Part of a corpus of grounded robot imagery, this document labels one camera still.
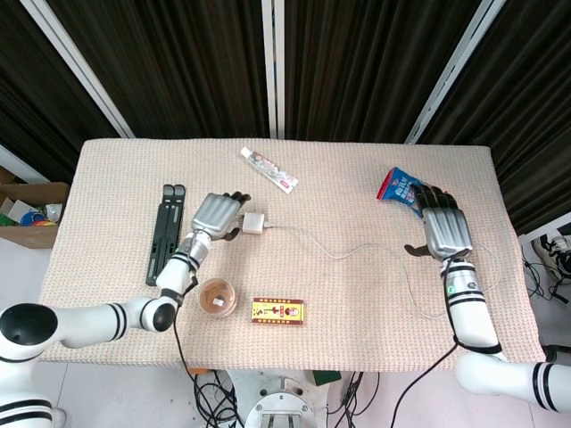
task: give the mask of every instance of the floor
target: floor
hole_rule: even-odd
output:
[[[524,250],[529,259],[534,257],[530,249]],[[37,300],[49,258],[49,250],[28,250],[0,239],[0,309]],[[547,284],[549,278],[543,274]],[[571,345],[571,308],[537,299],[532,305],[542,342]],[[396,400],[417,375],[381,374],[374,404],[355,419],[355,424],[388,427]],[[39,363],[35,379],[37,387],[69,413],[70,424],[66,426],[204,427],[194,410],[189,381],[180,368]],[[359,403],[368,402],[375,383],[374,374],[364,377]],[[331,408],[337,408],[342,388],[340,382],[331,386]],[[457,385],[452,372],[435,371],[402,402],[395,427],[416,426],[420,422],[426,428],[559,428],[571,426],[571,416],[550,413],[516,399],[472,395]],[[329,425],[335,423],[336,418],[330,417]]]

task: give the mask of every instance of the small bowl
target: small bowl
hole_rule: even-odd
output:
[[[212,278],[200,286],[198,305],[211,317],[229,316],[236,309],[236,304],[236,290],[227,280]]]

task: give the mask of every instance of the blue snack bag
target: blue snack bag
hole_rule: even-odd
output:
[[[385,181],[378,191],[377,199],[381,201],[394,200],[409,205],[419,217],[422,217],[418,209],[414,191],[410,185],[421,185],[422,181],[410,176],[402,169],[394,167],[386,175]]]

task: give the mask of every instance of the white robotic arm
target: white robotic arm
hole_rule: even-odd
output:
[[[52,406],[31,380],[38,357],[52,344],[82,348],[116,341],[129,328],[154,333],[168,330],[186,291],[197,284],[194,274],[206,259],[211,241],[231,241],[237,236],[239,228],[228,229],[249,200],[248,194],[239,192],[206,196],[194,215],[193,231],[157,278],[161,290],[157,299],[135,298],[76,309],[23,303],[0,312],[0,426],[52,426]]]
[[[466,390],[507,395],[542,408],[571,413],[571,367],[510,363],[501,352],[476,270],[464,258],[472,240],[464,213],[437,187],[414,186],[425,225],[426,246],[405,247],[414,256],[443,263],[441,278],[454,341],[469,352],[458,358],[456,378]]]

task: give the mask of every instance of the beige textured tablecloth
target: beige textured tablecloth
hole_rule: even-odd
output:
[[[248,146],[299,179],[287,195],[238,154]],[[182,234],[208,192],[247,192],[246,210],[264,212],[276,225],[310,232],[334,253],[380,243],[343,260],[331,260],[310,240],[287,230],[240,235],[215,242],[200,280],[226,278],[237,289],[236,312],[212,319],[191,292],[179,314],[188,363],[211,368],[341,369],[403,371],[429,367],[451,345],[442,313],[439,264],[402,248],[424,243],[421,220],[397,202],[380,202],[377,190],[399,166],[439,185],[458,200],[476,245],[471,261],[506,356],[539,361],[534,315],[527,299],[520,249],[509,223],[489,150],[484,147],[308,143],[262,139],[106,139],[85,143],[65,217],[54,246],[41,301],[55,307],[121,302],[159,291],[145,285],[157,206],[165,183],[187,189]],[[251,323],[253,297],[304,299],[303,326]],[[57,345],[45,359],[123,365],[179,362],[172,330],[131,330],[121,341],[82,350]],[[455,356],[442,367],[451,368]]]

